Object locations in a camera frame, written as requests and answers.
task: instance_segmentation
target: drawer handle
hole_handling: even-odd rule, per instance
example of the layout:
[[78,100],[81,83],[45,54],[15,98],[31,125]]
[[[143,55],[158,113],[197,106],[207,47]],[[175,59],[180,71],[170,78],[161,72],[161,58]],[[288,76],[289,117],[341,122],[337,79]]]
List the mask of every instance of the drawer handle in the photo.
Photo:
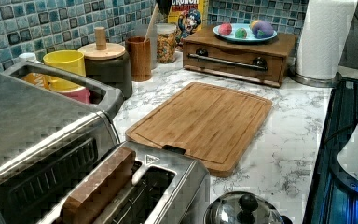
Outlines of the drawer handle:
[[198,60],[210,61],[210,62],[214,62],[214,63],[224,63],[224,64],[228,64],[228,65],[245,67],[245,68],[250,68],[250,69],[257,70],[257,71],[267,71],[268,70],[267,69],[267,61],[261,57],[257,57],[255,59],[253,59],[252,64],[235,63],[235,62],[230,62],[230,61],[226,61],[226,60],[208,57],[208,51],[203,48],[197,49],[195,54],[188,54],[187,57],[198,59]]

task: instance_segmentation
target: pink bowl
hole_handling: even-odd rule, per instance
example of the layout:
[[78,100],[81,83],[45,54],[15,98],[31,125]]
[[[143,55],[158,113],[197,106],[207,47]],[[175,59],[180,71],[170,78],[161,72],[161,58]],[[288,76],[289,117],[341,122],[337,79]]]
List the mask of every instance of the pink bowl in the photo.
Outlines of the pink bowl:
[[53,88],[50,87],[52,91],[55,91],[61,95],[70,97],[74,100],[80,101],[84,104],[90,103],[90,92],[86,87],[79,87],[72,91],[56,91]]

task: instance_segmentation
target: decorative plate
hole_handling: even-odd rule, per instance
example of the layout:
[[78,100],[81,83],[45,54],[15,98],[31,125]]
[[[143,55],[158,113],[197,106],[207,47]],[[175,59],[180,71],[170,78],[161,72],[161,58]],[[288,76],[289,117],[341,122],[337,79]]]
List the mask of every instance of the decorative plate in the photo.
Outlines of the decorative plate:
[[[254,42],[263,42],[263,41],[266,41],[266,40],[270,40],[272,38],[274,38],[275,36],[277,36],[277,32],[274,31],[274,34],[271,36],[271,37],[267,37],[267,38],[256,38],[254,36],[254,34],[252,33],[252,30],[251,28],[249,27],[249,24],[244,24],[244,23],[231,23],[231,26],[232,26],[232,32],[230,35],[220,35],[219,34],[219,27],[220,25],[218,26],[215,26],[213,28],[213,32],[218,35],[218,36],[221,36],[222,38],[225,38],[227,40],[230,40],[230,41],[233,41],[233,42],[241,42],[241,43],[246,43],[246,42],[249,42],[249,43],[254,43]],[[247,33],[247,36],[246,38],[236,38],[235,37],[235,32],[240,29],[240,28],[244,28],[246,30],[246,33]]]

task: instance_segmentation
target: teal plate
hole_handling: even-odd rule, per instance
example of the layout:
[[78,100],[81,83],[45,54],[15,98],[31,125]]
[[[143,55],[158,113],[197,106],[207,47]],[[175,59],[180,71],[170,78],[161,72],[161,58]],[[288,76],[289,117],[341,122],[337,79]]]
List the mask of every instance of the teal plate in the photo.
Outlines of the teal plate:
[[[272,38],[274,38],[275,36],[277,36],[277,32],[274,31],[274,34],[271,36],[271,37],[267,37],[267,38],[256,38],[254,36],[254,34],[252,33],[252,30],[251,28],[249,27],[249,24],[244,24],[244,23],[231,23],[231,26],[232,26],[232,32],[230,35],[220,35],[219,34],[219,27],[220,25],[218,26],[215,26],[213,28],[213,32],[222,37],[222,38],[225,38],[229,41],[233,41],[233,42],[241,42],[241,43],[254,43],[254,42],[263,42],[263,41],[266,41],[266,40],[270,40]],[[236,38],[235,37],[235,32],[240,29],[240,28],[244,28],[246,30],[246,33],[247,33],[247,36],[246,38]]]

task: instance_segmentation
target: marble countertop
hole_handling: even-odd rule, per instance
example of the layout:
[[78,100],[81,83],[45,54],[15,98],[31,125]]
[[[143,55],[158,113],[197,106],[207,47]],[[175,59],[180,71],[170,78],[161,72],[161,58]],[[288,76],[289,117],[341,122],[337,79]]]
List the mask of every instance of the marble countertop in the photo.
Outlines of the marble countertop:
[[211,202],[245,190],[272,203],[294,223],[302,223],[330,97],[329,88],[313,88],[287,77],[282,86],[253,84],[183,69],[176,62],[158,64],[152,78],[133,82],[133,94],[113,122],[121,141],[125,131],[189,82],[209,83],[248,92],[273,103],[264,124],[243,154],[232,176],[211,179]]

